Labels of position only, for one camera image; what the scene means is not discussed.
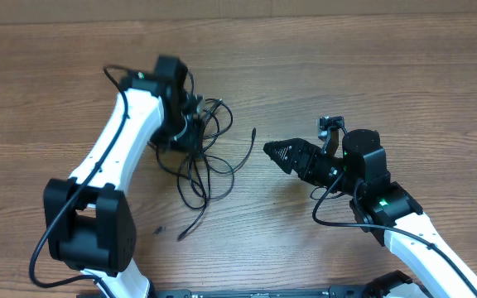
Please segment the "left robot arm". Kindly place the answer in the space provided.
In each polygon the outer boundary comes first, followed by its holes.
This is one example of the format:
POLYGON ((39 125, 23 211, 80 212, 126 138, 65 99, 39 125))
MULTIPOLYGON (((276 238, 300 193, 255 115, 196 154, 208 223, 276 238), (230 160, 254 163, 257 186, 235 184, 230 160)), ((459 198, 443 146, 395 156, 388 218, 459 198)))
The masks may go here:
POLYGON ((31 256, 29 277, 39 286, 35 265, 43 247, 78 276, 61 285, 91 280, 103 297, 153 297, 152 282, 133 254, 136 225, 126 199, 148 144, 200 152, 205 125, 202 96, 186 90, 192 78, 177 57, 159 55, 152 72, 126 69, 114 80, 117 102, 97 142, 69 178, 52 178, 43 192, 46 231, 31 256))

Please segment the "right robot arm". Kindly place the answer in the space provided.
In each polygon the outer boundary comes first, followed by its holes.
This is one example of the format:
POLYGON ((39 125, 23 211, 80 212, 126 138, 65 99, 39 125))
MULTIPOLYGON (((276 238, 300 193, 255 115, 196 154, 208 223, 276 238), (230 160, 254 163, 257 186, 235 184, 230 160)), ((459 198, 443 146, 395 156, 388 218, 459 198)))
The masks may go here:
POLYGON ((371 233, 397 256, 433 297, 477 297, 477 276, 437 232, 422 206, 391 179, 378 132, 323 127, 319 147, 300 138, 268 142, 264 152, 287 174, 319 188, 324 194, 312 210, 322 226, 345 228, 346 222, 320 219, 322 204, 335 195, 350 196, 352 228, 371 233))

